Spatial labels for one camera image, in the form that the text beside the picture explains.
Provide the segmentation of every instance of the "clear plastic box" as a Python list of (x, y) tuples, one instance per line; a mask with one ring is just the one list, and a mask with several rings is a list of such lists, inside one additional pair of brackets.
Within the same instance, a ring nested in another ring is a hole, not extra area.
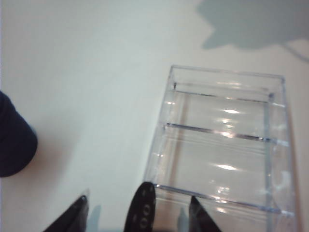
[(172, 66), (144, 181), (154, 231), (181, 231), (191, 196), (224, 232), (296, 231), (284, 78)]

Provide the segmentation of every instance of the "black object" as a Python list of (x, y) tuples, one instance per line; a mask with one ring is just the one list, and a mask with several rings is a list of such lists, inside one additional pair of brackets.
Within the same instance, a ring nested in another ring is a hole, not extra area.
[(87, 197), (82, 196), (44, 232), (85, 232), (88, 210)]
[(124, 232), (151, 232), (155, 218), (155, 188), (144, 182), (136, 191), (126, 217)]
[(0, 177), (21, 171), (33, 158), (37, 137), (0, 91)]
[(189, 232), (221, 232), (195, 196), (189, 206)]

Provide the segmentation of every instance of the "white table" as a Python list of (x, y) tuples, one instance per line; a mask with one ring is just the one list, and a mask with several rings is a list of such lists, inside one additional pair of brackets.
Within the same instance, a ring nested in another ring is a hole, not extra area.
[(1, 89), (39, 138), (1, 180), (2, 231), (40, 232), (86, 189), (88, 231), (122, 231), (171, 64), (286, 77), (308, 219), (308, 22), (291, 0), (2, 0)]

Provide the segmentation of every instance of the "dark blue fabric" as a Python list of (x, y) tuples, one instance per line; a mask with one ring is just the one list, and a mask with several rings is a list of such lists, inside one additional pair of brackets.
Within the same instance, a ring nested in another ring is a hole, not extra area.
[(0, 177), (22, 170), (34, 156), (37, 144), (30, 126), (0, 91)]

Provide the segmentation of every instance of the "acrylic organizer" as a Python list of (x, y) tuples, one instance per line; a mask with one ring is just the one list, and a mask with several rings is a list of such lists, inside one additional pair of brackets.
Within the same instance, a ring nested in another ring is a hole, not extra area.
[(187, 232), (195, 196), (223, 232), (295, 232), (283, 77), (172, 66), (144, 181), (154, 231)]

